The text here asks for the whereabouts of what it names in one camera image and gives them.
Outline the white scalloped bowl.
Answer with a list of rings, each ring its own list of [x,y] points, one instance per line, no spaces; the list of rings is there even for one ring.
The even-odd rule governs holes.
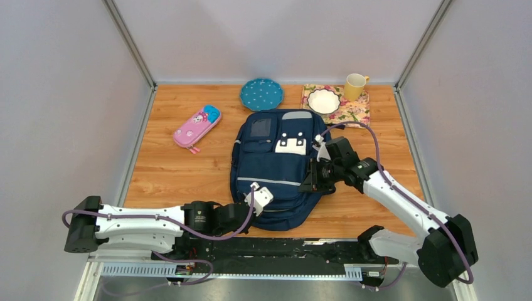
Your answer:
[[[307,98],[309,108],[317,114],[330,115],[340,107],[340,99],[330,90],[319,89],[311,92]]]

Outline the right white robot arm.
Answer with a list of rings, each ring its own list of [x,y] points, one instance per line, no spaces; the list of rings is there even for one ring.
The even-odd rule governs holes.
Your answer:
[[[368,228],[357,237],[363,261],[388,257],[414,264],[438,287],[454,280],[473,282],[471,267],[479,256],[467,218],[450,216],[424,203],[385,171],[379,160],[360,159],[345,137],[325,141],[317,135],[313,146],[317,156],[310,160],[299,191],[331,192],[337,182],[343,182],[379,202],[413,231],[407,236],[384,226]]]

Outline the pink cartoon pencil case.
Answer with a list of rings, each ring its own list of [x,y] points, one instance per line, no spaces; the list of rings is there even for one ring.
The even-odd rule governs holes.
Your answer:
[[[176,145],[189,150],[193,154],[200,152],[196,147],[199,142],[222,118],[221,111],[212,106],[205,105],[194,113],[173,134]]]

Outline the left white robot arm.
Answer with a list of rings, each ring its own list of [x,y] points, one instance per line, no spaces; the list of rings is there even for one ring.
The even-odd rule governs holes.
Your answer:
[[[263,204],[251,196],[227,205],[193,201],[159,209],[111,206],[99,196],[88,196],[61,217],[68,228],[64,251],[142,250],[169,253],[176,260],[184,260],[192,250],[191,242],[183,238],[185,234],[228,240],[246,233],[262,211]]]

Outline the blue polka dot plate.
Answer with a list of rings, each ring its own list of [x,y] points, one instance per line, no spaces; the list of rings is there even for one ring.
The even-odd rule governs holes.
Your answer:
[[[246,82],[240,90],[242,105],[253,112],[277,108],[284,99],[279,83],[269,78],[256,78]]]

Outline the yellow ceramic mug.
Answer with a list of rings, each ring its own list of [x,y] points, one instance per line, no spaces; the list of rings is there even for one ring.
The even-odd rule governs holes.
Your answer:
[[[357,100],[362,94],[369,80],[369,76],[364,76],[359,73],[349,74],[346,77],[346,83],[344,85],[345,99],[349,101]]]

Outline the navy blue student backpack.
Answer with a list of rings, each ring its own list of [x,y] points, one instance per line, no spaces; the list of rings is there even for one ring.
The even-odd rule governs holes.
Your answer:
[[[316,135],[327,125],[306,109],[273,109],[249,115],[240,127],[231,154],[230,191],[234,202],[250,192],[252,183],[266,187],[273,199],[253,226],[267,231],[289,231],[300,226],[319,200],[335,193],[303,193],[310,160],[317,156]]]

